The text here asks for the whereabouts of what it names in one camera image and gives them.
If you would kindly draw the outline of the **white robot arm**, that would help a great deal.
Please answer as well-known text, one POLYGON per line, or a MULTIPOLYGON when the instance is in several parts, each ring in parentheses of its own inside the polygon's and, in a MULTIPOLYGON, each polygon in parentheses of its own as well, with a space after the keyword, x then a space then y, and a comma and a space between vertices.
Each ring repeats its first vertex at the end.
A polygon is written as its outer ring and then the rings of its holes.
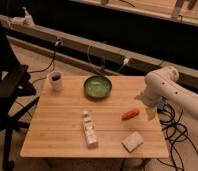
POLYGON ((172 66, 151 71, 145 76, 146 87, 141 92, 142 102, 155 107, 162 97, 173 101, 198 121, 198 94, 177 84, 179 72, 172 66))

